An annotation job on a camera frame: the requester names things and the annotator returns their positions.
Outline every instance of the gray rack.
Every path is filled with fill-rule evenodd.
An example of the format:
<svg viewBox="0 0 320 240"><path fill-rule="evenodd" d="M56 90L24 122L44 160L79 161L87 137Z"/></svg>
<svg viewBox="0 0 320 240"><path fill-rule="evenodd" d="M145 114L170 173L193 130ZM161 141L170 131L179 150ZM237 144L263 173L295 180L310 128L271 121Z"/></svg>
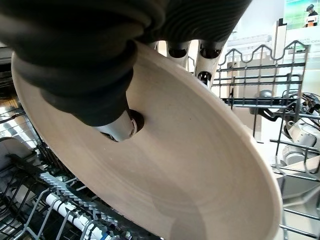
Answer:
<svg viewBox="0 0 320 240"><path fill-rule="evenodd" d="M283 177L279 184L282 194L284 194L286 183L289 178L320 183L320 179L317 176L320 165L313 171L307 168L308 153L313 152L319 155L320 150L282 140L285 119L293 118L297 121L300 118L308 118L317 122L320 120L319 116L304 114L300 110L303 96L302 86L309 47L309 45L304 45L299 41L293 41L284 48L282 56L275 58L272 49L263 44L252 52L252 55L249 56L249 60L247 61L244 60L244 56L241 52L236 49L231 49L218 64L216 78L212 81L211 85L212 91L230 106L232 110L237 108L248 108L248 115L249 112L253 114L252 135L254 137L256 137L257 116L259 115L259 111L266 109L276 110L271 113L272 117L281 119L281 122L277 136L274 139L270 139L269 142L276 143L274 163L271 164L271 167L274 174ZM239 86L242 91L240 91L241 94L237 95L235 90L236 88L239 88ZM277 94L277 86L283 86L282 89L284 89L284 91L282 94ZM251 88L250 95L246 94L246 88ZM272 92L272 95L268 97L260 96L260 92L264 88L268 88ZM291 91L295 92L295 98L291 97ZM260 144L269 144L267 142L261 142L259 139L257 139L257 142ZM301 148L304 151L305 156L303 161L304 169L298 170L283 166L280 161L280 145ZM287 173L287 171L301 174L290 174ZM317 193L316 200L312 206L315 214L297 211L290 207L283 208L282 223L279 227L283 230L284 240L290 240L292 239L292 236L294 239L320 239L320 233L318 231L320 230L320 193ZM316 228L318 230L308 232L288 225L287 218L291 217L288 214L291 214L291 216L300 216L301 221L303 221L303 218L305 218L305 220L310 219L317 221L315 224L317 225Z"/></svg>

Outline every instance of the metal wire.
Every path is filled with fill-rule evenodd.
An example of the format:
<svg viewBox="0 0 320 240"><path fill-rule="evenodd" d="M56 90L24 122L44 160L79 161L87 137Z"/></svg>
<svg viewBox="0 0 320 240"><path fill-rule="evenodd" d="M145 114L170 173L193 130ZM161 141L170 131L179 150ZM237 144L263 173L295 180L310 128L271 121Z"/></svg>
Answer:
<svg viewBox="0 0 320 240"><path fill-rule="evenodd" d="M299 61L296 60L296 49L297 47L305 49L299 55ZM290 54L288 51L292 51L291 60L288 62L288 56ZM243 53L237 49L231 49L225 56L222 58L222 62L218 64L217 69L217 78L213 80L211 89L214 93L218 93L218 96L228 105L231 109L236 110L237 108L249 108L250 113L252 114L253 123L251 127L253 137L257 137L257 121L258 115L262 110L267 109L278 109L275 112L270 112L270 118L274 118L274 121L277 118L281 118L279 132L276 136L277 139L270 139L270 143L276 143L275 147L275 158L274 164L271 164L273 172L276 175L281 176L279 178L279 188L281 194L285 194L285 189L288 182L291 179L297 179L299 181L307 181L320 186L320 178L318 175L320 169L320 161L317 164L315 169L308 169L307 166L307 156L312 153L313 155L320 155L320 150L302 144L297 144L291 141L283 140L283 129L284 125L288 119L292 119L293 122L302 120L306 122L308 119L310 123L306 122L308 125L315 129L319 129L318 122L320 116L310 115L300 111L300 106L302 101L305 101L308 95L312 95L309 92L302 92L302 84L304 80L304 74L306 69L306 62L309 52L309 46L304 45L299 41L293 41L288 46L283 49L282 55L276 58L273 54L273 50L266 46L261 45L257 47L252 53L251 56L245 56ZM238 54L237 66L235 65L235 53ZM259 59L254 62L256 54L259 53ZM273 61L273 64L267 63L263 64L263 59L268 59L268 61ZM228 61L232 62L232 66L228 67ZM274 70L273 74L263 74L264 70ZM248 96L248 86L251 86L251 89L256 87L255 95L252 93L251 96ZM270 89L270 96L266 97L260 96L260 91L262 87ZM285 90L283 93L277 95L275 88L277 86L284 86ZM227 87L228 90L224 94L223 87ZM242 87L243 95L237 93L236 88ZM283 165L282 157L280 156L280 146L293 146L301 149L304 154L303 168L295 169L290 166ZM289 206L285 206L282 214L282 224L279 225L283 229L283 239L289 240L291 234L297 234L303 236L301 239L310 238L310 239L320 239L318 230L315 232L307 232L296 227L288 225L288 216L286 213L300 216L302 218L311 219L314 221L320 220L320 194L316 203L316 212L317 214L310 214L307 212L302 212L298 210L291 209Z"/></svg>

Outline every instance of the black plastic part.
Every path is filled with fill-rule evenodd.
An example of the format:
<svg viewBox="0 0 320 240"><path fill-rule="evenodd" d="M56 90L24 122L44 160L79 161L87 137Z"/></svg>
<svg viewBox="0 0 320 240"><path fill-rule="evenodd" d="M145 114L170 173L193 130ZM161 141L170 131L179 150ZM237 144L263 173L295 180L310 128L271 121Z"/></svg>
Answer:
<svg viewBox="0 0 320 240"><path fill-rule="evenodd" d="M0 41L15 70L55 108L89 126L128 109L134 39L203 40L222 49L251 0L1 0ZM185 48L171 55L185 56ZM215 51L204 56L212 57Z"/></svg>

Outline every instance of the person on screen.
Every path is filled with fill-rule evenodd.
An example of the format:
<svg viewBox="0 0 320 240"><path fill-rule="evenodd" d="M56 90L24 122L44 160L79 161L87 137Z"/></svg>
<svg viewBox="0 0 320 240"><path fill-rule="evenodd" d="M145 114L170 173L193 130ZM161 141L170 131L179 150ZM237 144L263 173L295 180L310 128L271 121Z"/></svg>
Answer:
<svg viewBox="0 0 320 240"><path fill-rule="evenodd" d="M308 17L310 16L315 16L315 15L318 15L318 13L314 10L314 5L313 4L310 4L307 8L306 8L306 12L309 13Z"/></svg>

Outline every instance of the cable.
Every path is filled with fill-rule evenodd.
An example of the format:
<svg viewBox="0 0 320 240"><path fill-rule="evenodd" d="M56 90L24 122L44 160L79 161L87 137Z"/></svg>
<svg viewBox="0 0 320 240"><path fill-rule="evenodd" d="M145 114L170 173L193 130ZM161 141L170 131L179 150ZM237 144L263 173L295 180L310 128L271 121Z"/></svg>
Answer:
<svg viewBox="0 0 320 240"><path fill-rule="evenodd" d="M310 123L306 122L306 121L305 121L305 120L303 120L302 118L300 118L300 120L301 120L301 121L303 121L305 124L307 124L307 125L309 125L309 126L311 126L311 127L315 128L315 129L317 129L318 131L320 131L320 127L316 127L315 125L312 125L312 124L310 124Z"/></svg>

